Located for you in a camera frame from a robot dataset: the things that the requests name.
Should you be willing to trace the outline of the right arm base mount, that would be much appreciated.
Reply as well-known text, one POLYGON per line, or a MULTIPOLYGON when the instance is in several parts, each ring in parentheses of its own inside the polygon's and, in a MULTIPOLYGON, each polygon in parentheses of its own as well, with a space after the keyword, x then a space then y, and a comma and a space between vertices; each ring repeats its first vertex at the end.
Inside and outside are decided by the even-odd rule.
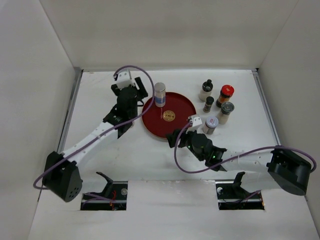
POLYGON ((260 191, 248 192, 241 187, 245 172, 239 172, 233 181, 221 180, 215 183, 218 208, 221 211, 264 210, 260 191))

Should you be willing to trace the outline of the blue label silver lid jar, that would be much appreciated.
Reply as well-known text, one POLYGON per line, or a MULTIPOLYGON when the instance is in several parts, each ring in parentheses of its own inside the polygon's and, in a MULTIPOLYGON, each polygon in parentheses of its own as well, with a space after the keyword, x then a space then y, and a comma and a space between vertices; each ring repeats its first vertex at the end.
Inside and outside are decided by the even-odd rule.
POLYGON ((154 85, 154 101, 159 108, 164 107, 166 104, 166 86, 162 82, 157 82, 154 85))

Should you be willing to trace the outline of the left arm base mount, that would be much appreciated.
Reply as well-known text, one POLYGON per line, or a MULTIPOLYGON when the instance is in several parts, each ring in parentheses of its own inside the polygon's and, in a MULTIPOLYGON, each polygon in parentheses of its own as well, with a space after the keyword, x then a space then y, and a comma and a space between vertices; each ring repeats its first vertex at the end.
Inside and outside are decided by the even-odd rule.
POLYGON ((100 192, 88 192, 82 195, 81 211, 125 211, 129 183, 127 181, 113 181, 102 172, 96 172, 103 177, 106 185, 100 192))

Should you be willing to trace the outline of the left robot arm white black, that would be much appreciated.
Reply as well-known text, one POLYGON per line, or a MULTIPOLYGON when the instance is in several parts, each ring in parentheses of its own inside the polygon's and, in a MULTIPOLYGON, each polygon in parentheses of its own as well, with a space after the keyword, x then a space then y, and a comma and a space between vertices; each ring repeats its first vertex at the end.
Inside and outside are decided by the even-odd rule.
POLYGON ((83 140, 61 153, 53 151, 46 158, 42 184, 64 202, 72 201, 82 189, 80 169, 95 154, 118 140, 138 118, 138 107, 148 97, 140 77, 117 80, 111 86, 116 104, 102 122, 83 140))

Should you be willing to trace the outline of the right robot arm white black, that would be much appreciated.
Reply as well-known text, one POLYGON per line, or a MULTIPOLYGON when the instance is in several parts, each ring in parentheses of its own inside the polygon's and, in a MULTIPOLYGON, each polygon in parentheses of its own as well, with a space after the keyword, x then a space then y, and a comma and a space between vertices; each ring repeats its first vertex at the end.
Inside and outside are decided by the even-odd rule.
POLYGON ((238 198, 267 189, 304 196, 310 174, 316 168, 315 160, 307 153, 281 145, 232 152, 215 146, 203 133, 182 129, 168 133, 166 139, 174 150, 187 148, 198 161, 204 162, 206 171, 236 171, 231 190, 238 198))

